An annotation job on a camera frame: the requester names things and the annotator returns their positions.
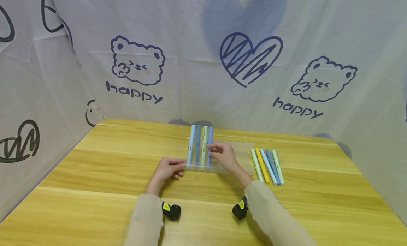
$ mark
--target fabric backdrop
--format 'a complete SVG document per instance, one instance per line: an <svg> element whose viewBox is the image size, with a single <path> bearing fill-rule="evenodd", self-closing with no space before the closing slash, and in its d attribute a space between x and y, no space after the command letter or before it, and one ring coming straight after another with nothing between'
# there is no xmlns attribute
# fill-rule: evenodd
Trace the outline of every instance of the fabric backdrop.
<svg viewBox="0 0 407 246"><path fill-rule="evenodd" d="M0 218L109 117L330 138L407 222L405 5L0 0Z"/></svg>

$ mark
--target wrist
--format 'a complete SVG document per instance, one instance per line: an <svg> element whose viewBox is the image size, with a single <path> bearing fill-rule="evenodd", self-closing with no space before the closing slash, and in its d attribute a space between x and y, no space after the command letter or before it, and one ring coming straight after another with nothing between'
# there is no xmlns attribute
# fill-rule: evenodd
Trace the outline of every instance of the wrist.
<svg viewBox="0 0 407 246"><path fill-rule="evenodd" d="M254 179L247 173L241 166L236 168L231 174L236 178L239 184L242 186L243 189L254 181Z"/></svg>
<svg viewBox="0 0 407 246"><path fill-rule="evenodd" d="M152 177L148 182L147 188L145 190L146 194L153 194L156 196L160 195L161 188L164 186L164 182L155 177Z"/></svg>

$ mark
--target clear plastic pen case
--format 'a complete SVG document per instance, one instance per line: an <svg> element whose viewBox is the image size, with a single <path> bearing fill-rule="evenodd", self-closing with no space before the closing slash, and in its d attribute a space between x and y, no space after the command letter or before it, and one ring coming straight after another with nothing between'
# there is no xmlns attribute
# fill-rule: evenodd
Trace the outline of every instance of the clear plastic pen case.
<svg viewBox="0 0 407 246"><path fill-rule="evenodd" d="M213 143L221 142L221 143L229 143L233 150L235 151L235 157L239 165L251 176L254 174L254 165L252 160L250 160L249 154L247 152L253 147L254 143L246 143L246 142L229 142L229 141L220 141L213 139ZM218 160L211 158L210 164L208 164L208 152L206 150L204 161L202 162L202 145L203 140L201 139L198 154L196 154L196 141L194 141L193 148L192 148L192 155L191 155L191 163L185 167L185 170L192 170L192 171L203 171L203 172L212 172L212 173L222 173L227 174L228 172L220 165ZM187 150L189 148L189 137L187 137Z"/></svg>

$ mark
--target yellow sticker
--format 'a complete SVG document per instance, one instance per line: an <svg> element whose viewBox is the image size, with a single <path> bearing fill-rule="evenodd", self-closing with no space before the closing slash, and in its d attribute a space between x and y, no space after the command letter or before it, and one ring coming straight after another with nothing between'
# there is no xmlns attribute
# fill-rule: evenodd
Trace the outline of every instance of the yellow sticker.
<svg viewBox="0 0 407 246"><path fill-rule="evenodd" d="M243 200L240 200L240 203L239 203L239 206L240 206L240 209L244 209L244 201Z"/></svg>
<svg viewBox="0 0 407 246"><path fill-rule="evenodd" d="M167 203L163 204L163 209L166 210L166 211L171 211L171 208Z"/></svg>

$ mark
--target hand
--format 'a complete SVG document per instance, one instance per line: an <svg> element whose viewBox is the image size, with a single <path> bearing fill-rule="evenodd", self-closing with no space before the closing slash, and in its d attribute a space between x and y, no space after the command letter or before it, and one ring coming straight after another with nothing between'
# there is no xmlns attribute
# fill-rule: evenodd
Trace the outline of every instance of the hand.
<svg viewBox="0 0 407 246"><path fill-rule="evenodd" d="M236 160L235 151L230 144L218 142L209 144L207 147L211 150L209 156L218 160L220 165L228 172L232 173L232 171L241 167Z"/></svg>
<svg viewBox="0 0 407 246"><path fill-rule="evenodd" d="M211 150L209 156L217 159L220 165L236 178L242 188L246 189L253 179L237 162L232 146L226 143L214 143L207 147Z"/></svg>
<svg viewBox="0 0 407 246"><path fill-rule="evenodd" d="M155 169L145 193L159 195L164 182L172 177L178 179L184 175L182 169L185 167L185 160L180 158L161 158Z"/></svg>

